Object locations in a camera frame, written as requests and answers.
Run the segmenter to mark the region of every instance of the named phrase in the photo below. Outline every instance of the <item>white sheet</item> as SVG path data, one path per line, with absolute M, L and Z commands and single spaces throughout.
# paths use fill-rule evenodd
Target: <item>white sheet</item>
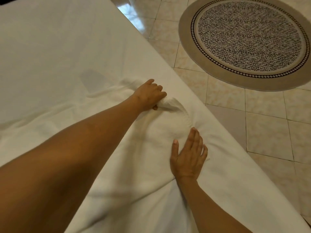
M 199 184 L 216 203 L 255 233 L 310 232 L 268 177 L 109 0 L 19 0 L 0 7 L 0 36 L 0 122 L 61 101 L 83 100 L 87 89 L 113 84 L 125 75 L 155 78 L 183 105 L 207 141 L 211 160 Z M 87 72 L 96 78 L 88 85 Z M 151 206 L 173 206 L 143 232 L 186 231 L 188 222 L 181 226 L 174 218 L 185 213 L 174 212 L 183 209 L 181 199 L 169 194 L 176 186 L 172 182 L 160 191 L 158 201 L 152 194 L 132 207 L 153 203 L 153 213 Z M 161 226 L 164 219 L 166 228 Z M 104 222 L 93 221 L 99 229 Z

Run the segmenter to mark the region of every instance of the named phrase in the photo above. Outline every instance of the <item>beige rug border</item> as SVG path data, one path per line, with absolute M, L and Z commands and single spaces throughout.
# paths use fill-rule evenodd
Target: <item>beige rug border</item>
M 190 58 L 195 63 L 197 63 L 204 71 L 206 71 L 213 77 L 230 83 L 232 85 L 258 91 L 289 90 L 298 86 L 302 86 L 311 80 L 311 55 L 309 56 L 306 63 L 296 72 L 279 78 L 250 78 L 243 75 L 235 74 L 226 69 L 223 69 L 222 67 L 216 65 L 208 58 L 206 58 L 196 47 L 191 36 L 190 26 L 195 13 L 202 6 L 212 1 L 215 0 L 195 1 L 190 6 L 188 6 L 179 21 L 180 42 Z M 305 30 L 307 36 L 309 37 L 309 44 L 311 46 L 311 24 L 301 13 L 279 0 L 262 1 L 274 4 L 292 15 Z

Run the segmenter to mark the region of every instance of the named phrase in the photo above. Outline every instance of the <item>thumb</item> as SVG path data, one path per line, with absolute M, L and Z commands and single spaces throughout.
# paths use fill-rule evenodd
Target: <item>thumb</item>
M 178 158 L 178 148 L 179 148 L 179 143 L 176 139 L 173 141 L 172 145 L 172 154 L 171 154 L 171 161 L 176 161 Z

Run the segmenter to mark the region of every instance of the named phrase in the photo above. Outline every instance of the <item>round rug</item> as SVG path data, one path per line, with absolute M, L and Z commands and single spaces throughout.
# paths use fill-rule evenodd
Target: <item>round rug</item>
M 203 70 L 227 83 L 282 91 L 311 80 L 311 24 L 278 0 L 197 0 L 179 36 Z

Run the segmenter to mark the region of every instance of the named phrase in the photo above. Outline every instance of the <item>forearm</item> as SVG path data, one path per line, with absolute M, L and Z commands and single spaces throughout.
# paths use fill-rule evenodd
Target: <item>forearm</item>
M 187 200 L 200 233 L 251 233 L 246 227 L 219 207 L 198 185 L 184 178 L 178 185 Z
M 0 231 L 63 232 L 139 115 L 135 106 L 128 99 L 1 167 Z

